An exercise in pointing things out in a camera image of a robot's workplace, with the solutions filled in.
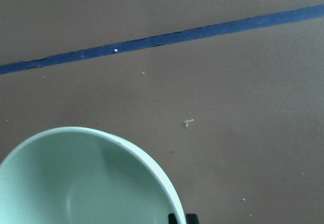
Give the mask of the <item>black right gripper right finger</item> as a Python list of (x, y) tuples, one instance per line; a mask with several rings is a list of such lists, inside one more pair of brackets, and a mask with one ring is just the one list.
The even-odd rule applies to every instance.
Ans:
[(197, 214), (194, 214), (194, 213), (187, 213), (186, 221), (187, 221), (187, 224), (199, 224), (198, 216), (197, 216)]

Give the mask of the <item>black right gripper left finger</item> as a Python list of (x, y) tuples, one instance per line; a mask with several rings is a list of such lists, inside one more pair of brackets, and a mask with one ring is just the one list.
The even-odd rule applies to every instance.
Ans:
[(168, 224), (178, 224), (177, 218), (174, 213), (168, 215)]

